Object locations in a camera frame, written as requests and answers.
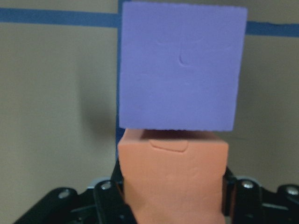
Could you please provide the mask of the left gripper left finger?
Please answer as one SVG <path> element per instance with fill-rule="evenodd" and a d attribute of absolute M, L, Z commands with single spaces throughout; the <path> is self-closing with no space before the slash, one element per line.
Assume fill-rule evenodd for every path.
<path fill-rule="evenodd" d="M 100 224 L 137 224 L 130 206 L 124 199 L 119 161 L 116 161 L 111 178 L 94 186 L 93 198 Z"/>

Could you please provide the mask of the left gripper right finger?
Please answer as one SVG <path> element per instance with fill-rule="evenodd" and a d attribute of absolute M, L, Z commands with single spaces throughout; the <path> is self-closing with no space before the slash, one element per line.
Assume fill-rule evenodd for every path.
<path fill-rule="evenodd" d="M 222 179 L 222 213 L 230 224 L 262 224 L 262 193 L 257 182 L 236 177 L 226 168 Z"/>

